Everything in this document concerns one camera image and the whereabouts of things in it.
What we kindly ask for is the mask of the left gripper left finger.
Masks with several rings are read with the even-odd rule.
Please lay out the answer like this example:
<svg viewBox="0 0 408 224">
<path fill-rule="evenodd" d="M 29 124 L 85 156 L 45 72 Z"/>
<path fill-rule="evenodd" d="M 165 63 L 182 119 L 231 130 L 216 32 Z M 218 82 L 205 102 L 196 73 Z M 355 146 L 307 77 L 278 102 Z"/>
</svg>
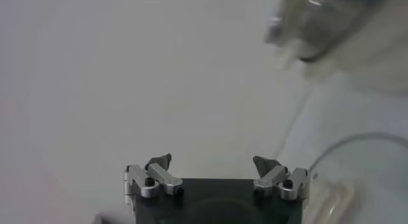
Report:
<svg viewBox="0 0 408 224">
<path fill-rule="evenodd" d="M 181 197 L 184 195 L 183 180 L 172 176 L 168 169 L 170 153 L 151 158 L 143 167 L 128 165 L 124 170 L 124 194 L 140 194 L 143 198 L 154 198 L 163 191 L 165 195 Z"/>
</svg>

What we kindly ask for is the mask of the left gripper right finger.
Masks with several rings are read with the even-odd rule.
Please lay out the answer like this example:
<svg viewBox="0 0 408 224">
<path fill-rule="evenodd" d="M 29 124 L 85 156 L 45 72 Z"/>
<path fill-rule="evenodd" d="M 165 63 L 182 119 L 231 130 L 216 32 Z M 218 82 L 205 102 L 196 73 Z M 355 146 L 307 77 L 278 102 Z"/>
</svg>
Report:
<svg viewBox="0 0 408 224">
<path fill-rule="evenodd" d="M 260 156 L 252 158 L 259 174 L 255 179 L 254 197 L 264 199 L 278 195 L 283 200 L 307 200 L 309 198 L 309 171 L 295 168 L 290 171 L 277 160 Z"/>
</svg>

